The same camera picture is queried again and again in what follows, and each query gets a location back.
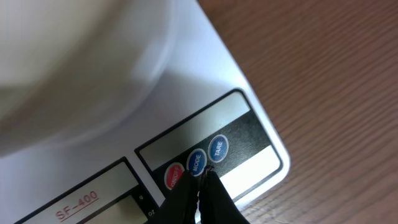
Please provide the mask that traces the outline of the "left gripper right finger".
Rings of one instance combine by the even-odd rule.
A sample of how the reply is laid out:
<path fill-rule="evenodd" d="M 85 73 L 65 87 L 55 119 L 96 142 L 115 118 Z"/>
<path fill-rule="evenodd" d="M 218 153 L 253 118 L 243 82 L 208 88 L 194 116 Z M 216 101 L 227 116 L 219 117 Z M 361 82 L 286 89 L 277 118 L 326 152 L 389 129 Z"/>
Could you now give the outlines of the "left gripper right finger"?
<path fill-rule="evenodd" d="M 202 224 L 249 224 L 235 206 L 213 166 L 201 175 L 199 211 Z"/>

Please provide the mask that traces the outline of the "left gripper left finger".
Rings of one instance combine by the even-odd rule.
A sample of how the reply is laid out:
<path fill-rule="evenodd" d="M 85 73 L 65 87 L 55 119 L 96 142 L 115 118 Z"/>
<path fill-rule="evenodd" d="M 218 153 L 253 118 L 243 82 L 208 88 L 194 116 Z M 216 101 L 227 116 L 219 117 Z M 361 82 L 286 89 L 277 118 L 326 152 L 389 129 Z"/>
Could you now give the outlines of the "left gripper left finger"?
<path fill-rule="evenodd" d="M 197 202 L 198 180 L 186 170 L 148 223 L 195 224 Z"/>

